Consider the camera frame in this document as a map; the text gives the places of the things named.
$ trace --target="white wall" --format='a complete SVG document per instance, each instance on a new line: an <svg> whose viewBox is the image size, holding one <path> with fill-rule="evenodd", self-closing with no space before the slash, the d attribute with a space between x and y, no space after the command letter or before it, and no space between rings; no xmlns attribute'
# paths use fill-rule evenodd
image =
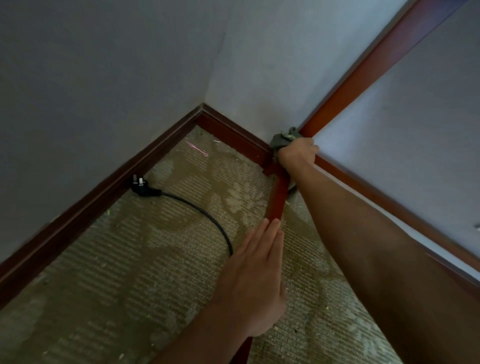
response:
<svg viewBox="0 0 480 364"><path fill-rule="evenodd" d="M0 3L0 261L204 100L232 3Z"/></svg>
<svg viewBox="0 0 480 364"><path fill-rule="evenodd" d="M480 257L479 19L480 1L470 0L315 140Z"/></svg>
<svg viewBox="0 0 480 364"><path fill-rule="evenodd" d="M305 121L405 2L236 1L207 104L270 142Z"/></svg>

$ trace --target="stained carpet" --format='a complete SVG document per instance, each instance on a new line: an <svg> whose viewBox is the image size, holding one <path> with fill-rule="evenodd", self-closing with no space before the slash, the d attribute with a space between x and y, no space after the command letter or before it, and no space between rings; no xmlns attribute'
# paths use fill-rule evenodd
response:
<svg viewBox="0 0 480 364"><path fill-rule="evenodd" d="M146 175L209 211L234 249L272 181L195 128ZM284 214L288 311L250 363L399 363L323 247L301 200ZM128 192L0 312L0 363L147 363L208 301L228 258L217 228L167 197Z"/></svg>

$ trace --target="power cord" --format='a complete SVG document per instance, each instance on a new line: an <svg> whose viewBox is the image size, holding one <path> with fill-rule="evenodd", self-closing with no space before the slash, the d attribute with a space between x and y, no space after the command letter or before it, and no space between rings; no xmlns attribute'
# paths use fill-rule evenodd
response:
<svg viewBox="0 0 480 364"><path fill-rule="evenodd" d="M205 216L207 216L212 223L218 227L220 232L222 233L223 237L225 238L225 241L227 242L228 246L228 252L230 253L230 256L233 255L233 247L230 239L228 238L227 233L225 230L223 230L222 226L218 223L217 220L215 220L212 215L210 215L208 212L206 212L204 209L201 207L198 207L197 205L191 203L190 201L185 200L184 198L178 197L174 194L169 194L167 192L163 192L162 190L158 188L152 188L148 185L147 180L145 180L143 177L139 177L137 179L137 175L133 175L133 184L132 184L132 191L135 192L137 195L140 197L153 197L153 196L167 196L176 199L177 201L183 202L184 204L187 204L188 206L193 207L195 210L201 212Z"/></svg>

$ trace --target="forearm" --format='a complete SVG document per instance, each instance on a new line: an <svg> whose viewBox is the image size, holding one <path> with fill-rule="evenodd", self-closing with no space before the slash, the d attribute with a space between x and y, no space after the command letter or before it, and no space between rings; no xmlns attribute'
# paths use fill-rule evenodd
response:
<svg viewBox="0 0 480 364"><path fill-rule="evenodd" d="M246 338L237 317L209 304L151 363L227 364Z"/></svg>
<svg viewBox="0 0 480 364"><path fill-rule="evenodd" d="M289 173L323 243L401 358L473 362L480 305L375 208L308 163Z"/></svg>

